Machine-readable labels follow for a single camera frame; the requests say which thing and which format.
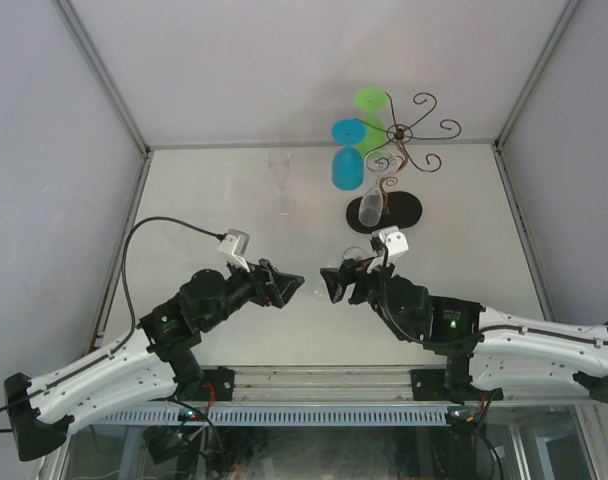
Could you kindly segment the clear wine glass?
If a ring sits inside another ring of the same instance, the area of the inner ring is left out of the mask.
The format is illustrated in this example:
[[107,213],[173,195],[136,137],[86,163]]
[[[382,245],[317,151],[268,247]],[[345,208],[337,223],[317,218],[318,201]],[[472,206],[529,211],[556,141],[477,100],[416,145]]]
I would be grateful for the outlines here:
[[[368,256],[369,253],[365,249],[359,246],[350,246],[344,249],[341,253],[328,255],[322,263],[322,268],[336,268],[339,267],[344,260],[362,260]],[[321,302],[327,302],[330,300],[328,288],[321,274],[317,275],[313,294],[315,298]]]

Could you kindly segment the metal wine glass rack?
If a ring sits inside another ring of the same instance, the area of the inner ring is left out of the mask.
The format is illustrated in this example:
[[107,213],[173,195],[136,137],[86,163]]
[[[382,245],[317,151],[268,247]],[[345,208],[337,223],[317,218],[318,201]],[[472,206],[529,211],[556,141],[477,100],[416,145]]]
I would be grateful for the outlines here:
[[396,226],[408,229],[419,223],[423,214],[421,201],[413,194],[397,190],[399,175],[409,166],[422,173],[435,173],[443,165],[441,157],[428,153],[422,161],[412,158],[408,145],[417,140],[414,128],[437,108],[437,97],[419,92],[412,98],[414,105],[426,112],[411,123],[397,119],[392,96],[379,87],[365,87],[355,94],[355,106],[367,117],[360,121],[365,138],[358,145],[365,170],[374,176],[374,184],[346,208],[348,226],[360,233],[371,234],[379,229]]

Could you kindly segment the blue plastic wine glass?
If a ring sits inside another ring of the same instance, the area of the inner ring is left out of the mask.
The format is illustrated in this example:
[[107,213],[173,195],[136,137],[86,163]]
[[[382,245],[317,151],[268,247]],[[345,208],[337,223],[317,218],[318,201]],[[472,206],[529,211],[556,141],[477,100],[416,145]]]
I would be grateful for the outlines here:
[[365,126],[357,119],[338,120],[331,129],[332,139],[341,146],[333,158],[331,179],[343,191],[359,188],[364,179],[364,162],[356,146],[365,138]]

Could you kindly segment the clear flute glass front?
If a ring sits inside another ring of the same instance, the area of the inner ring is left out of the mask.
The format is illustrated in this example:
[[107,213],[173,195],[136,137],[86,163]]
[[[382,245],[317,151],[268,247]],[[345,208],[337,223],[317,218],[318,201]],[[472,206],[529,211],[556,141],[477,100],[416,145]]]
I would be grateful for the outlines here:
[[390,150],[378,149],[369,152],[365,162],[366,169],[375,182],[361,198],[358,220],[365,227],[375,227],[387,208],[387,188],[398,183],[396,174],[402,159]]

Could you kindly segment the green plastic wine glass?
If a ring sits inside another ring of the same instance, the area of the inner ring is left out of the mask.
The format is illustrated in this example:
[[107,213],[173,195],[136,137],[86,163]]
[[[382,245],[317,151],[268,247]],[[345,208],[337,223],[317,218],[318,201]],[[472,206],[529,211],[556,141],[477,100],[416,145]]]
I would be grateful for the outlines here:
[[387,105],[388,97],[379,87],[366,87],[357,91],[353,101],[355,106],[365,113],[363,119],[365,136],[356,146],[360,154],[365,157],[369,151],[380,147],[388,140],[384,125],[376,115]]

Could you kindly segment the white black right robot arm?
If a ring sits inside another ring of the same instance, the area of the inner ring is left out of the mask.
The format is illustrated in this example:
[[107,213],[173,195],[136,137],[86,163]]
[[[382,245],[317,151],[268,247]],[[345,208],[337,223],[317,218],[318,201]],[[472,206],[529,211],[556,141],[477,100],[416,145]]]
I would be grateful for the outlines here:
[[443,385],[454,398],[495,390],[578,390],[608,404],[608,321],[538,321],[433,296],[381,258],[345,260],[320,275],[332,303],[366,303],[398,340],[444,357]]

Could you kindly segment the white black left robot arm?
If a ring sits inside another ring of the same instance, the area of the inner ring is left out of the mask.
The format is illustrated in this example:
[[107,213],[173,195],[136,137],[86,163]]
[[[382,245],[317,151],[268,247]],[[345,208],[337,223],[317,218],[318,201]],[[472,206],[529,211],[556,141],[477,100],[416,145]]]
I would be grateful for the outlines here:
[[283,308],[303,285],[266,259],[247,269],[196,272],[133,331],[48,374],[17,373],[4,382],[18,457],[29,462],[58,449],[68,437],[116,411],[203,387],[192,349],[202,336],[247,303]]

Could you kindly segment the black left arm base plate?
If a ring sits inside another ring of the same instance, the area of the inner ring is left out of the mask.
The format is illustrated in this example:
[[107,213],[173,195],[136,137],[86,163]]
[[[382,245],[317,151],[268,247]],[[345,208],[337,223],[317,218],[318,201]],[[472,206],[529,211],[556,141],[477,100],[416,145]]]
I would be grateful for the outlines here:
[[235,386],[235,371],[219,366],[207,368],[202,377],[191,380],[178,393],[182,401],[217,402],[231,401]]

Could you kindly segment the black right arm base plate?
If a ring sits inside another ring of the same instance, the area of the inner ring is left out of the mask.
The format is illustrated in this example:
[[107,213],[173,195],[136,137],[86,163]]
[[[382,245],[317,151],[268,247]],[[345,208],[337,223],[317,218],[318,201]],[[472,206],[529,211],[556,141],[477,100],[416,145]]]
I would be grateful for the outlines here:
[[503,400],[503,390],[483,390],[475,387],[473,377],[463,371],[447,368],[413,369],[410,371],[413,399],[416,401],[448,401],[464,404],[493,398]]

